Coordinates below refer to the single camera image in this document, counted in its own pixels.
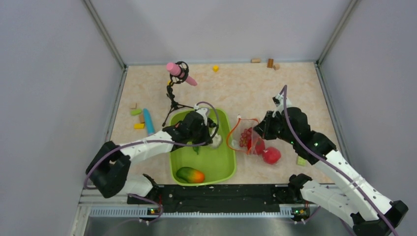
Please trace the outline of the green chili pepper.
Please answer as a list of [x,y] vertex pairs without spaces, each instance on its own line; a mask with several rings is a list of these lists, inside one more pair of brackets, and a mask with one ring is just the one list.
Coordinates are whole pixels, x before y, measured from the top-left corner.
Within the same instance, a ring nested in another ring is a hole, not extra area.
[[193,148],[193,151],[197,154],[197,155],[199,155],[199,152],[200,152],[200,147],[199,146],[195,146],[195,147],[192,147]]

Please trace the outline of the white garlic bulb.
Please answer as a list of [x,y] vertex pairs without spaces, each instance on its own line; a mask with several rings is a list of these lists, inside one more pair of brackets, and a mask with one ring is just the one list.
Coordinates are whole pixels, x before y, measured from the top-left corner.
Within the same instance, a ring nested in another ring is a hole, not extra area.
[[222,137],[218,134],[216,134],[213,139],[212,143],[209,145],[211,148],[216,149],[219,148],[219,146],[222,144]]

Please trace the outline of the red tomato with stem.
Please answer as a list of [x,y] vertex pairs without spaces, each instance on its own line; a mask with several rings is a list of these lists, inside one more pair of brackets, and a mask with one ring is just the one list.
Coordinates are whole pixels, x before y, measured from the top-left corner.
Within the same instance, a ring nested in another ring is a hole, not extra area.
[[280,160],[281,152],[274,147],[268,147],[263,151],[262,158],[267,164],[274,165]]

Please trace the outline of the red grape bunch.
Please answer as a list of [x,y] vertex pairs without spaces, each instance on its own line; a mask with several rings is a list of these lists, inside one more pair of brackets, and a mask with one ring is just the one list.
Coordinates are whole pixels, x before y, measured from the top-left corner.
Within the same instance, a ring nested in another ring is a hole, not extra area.
[[252,145],[252,127],[244,129],[241,132],[239,146],[250,148]]

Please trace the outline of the clear zip top bag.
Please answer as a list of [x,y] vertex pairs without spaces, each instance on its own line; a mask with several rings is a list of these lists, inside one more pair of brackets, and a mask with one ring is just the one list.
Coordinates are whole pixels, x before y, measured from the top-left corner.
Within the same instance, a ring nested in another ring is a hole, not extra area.
[[284,160],[284,155],[254,131],[258,124],[257,118],[245,119],[238,115],[235,126],[226,136],[226,145],[236,152],[257,156],[269,165],[276,165]]

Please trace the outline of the green plastic tray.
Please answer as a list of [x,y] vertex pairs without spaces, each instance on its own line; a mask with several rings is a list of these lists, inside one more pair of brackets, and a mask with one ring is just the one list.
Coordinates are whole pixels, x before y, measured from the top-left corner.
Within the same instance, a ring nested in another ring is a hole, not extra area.
[[[191,147],[183,147],[170,153],[171,176],[174,182],[182,186],[203,186],[224,182],[233,177],[237,170],[236,152],[226,144],[226,137],[231,131],[227,113],[217,109],[219,115],[218,134],[222,137],[222,143],[218,148],[202,146],[196,153]],[[205,179],[201,183],[187,183],[178,178],[177,170],[182,167],[190,167],[202,172]]]

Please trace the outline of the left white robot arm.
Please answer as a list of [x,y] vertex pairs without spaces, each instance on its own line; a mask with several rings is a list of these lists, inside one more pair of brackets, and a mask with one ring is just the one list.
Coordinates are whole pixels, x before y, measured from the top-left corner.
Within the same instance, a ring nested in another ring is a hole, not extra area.
[[176,124],[135,142],[105,142],[86,169],[87,180],[106,199],[117,194],[135,194],[145,203],[154,202],[158,195],[155,183],[145,174],[129,176],[130,167],[183,147],[210,145],[218,125],[208,117],[209,113],[208,108],[195,109]]

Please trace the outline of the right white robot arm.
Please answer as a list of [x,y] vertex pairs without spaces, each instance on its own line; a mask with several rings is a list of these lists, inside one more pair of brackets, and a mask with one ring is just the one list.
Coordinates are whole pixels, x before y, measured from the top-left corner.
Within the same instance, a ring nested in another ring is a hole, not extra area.
[[312,202],[334,214],[357,236],[388,236],[408,212],[407,205],[393,201],[376,190],[344,158],[324,134],[310,128],[305,113],[291,105],[284,95],[273,97],[274,111],[267,111],[255,126],[264,140],[280,139],[312,167],[327,175],[337,186],[334,191],[305,174],[293,175],[289,198],[295,203]]

